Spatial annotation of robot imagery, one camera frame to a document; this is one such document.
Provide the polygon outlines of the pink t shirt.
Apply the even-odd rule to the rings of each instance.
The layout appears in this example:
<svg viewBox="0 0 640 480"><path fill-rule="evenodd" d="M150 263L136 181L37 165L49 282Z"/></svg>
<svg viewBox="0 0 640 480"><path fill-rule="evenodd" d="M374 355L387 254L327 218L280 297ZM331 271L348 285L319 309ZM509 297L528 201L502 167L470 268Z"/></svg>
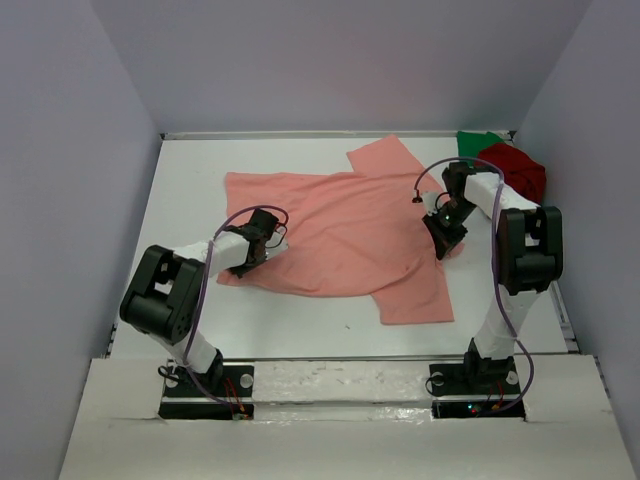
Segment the pink t shirt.
<svg viewBox="0 0 640 480"><path fill-rule="evenodd" d="M289 214L288 249L251 272L218 281L308 297L371 296L384 325L454 319L445 272L413 202L417 178L441 188L394 135L347 155L349 172L225 177L227 211L258 204Z"/></svg>

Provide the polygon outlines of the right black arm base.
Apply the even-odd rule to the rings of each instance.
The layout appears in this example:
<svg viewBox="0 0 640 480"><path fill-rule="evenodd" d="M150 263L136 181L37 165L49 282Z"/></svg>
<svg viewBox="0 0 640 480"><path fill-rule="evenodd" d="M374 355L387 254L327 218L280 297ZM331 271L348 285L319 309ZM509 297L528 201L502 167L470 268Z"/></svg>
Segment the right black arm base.
<svg viewBox="0 0 640 480"><path fill-rule="evenodd" d="M461 363L431 364L425 390L432 399L431 413L437 420L526 418L514 366L507 373L472 382L465 377Z"/></svg>

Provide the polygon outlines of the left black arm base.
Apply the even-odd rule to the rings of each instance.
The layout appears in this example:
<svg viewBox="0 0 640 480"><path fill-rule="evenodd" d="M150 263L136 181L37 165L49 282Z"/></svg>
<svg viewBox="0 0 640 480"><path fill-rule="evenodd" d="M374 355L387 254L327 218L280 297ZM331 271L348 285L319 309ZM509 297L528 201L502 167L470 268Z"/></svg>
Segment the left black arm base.
<svg viewBox="0 0 640 480"><path fill-rule="evenodd" d="M249 363L231 362L212 389L196 385L183 367L168 361L157 368L163 380L158 415L164 420L244 421L254 418L254 372Z"/></svg>

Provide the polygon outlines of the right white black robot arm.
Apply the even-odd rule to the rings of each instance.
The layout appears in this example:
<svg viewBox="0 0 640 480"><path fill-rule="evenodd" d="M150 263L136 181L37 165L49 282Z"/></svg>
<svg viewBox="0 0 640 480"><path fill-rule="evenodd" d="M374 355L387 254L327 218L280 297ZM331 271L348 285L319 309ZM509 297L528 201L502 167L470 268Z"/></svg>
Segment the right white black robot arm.
<svg viewBox="0 0 640 480"><path fill-rule="evenodd" d="M475 210L489 217L493 299L462 361L431 366L426 388L434 397L483 395L508 384L514 353L525 348L519 333L527 314L562 274L562 214L518 194L487 161L452 157L440 164L448 198L417 190L413 200L425 208L422 221L439 260L460 246Z"/></svg>

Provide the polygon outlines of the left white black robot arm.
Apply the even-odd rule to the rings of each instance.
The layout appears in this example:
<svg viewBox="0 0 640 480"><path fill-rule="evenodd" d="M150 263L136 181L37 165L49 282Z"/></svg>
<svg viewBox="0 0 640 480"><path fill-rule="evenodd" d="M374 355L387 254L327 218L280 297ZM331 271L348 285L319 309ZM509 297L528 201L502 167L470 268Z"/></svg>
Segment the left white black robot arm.
<svg viewBox="0 0 640 480"><path fill-rule="evenodd" d="M188 247L148 247L130 280L119 318L161 345L195 392L215 392L223 355L199 332L209 281L220 273L239 279L286 251L289 214L257 205L232 214L213 237Z"/></svg>

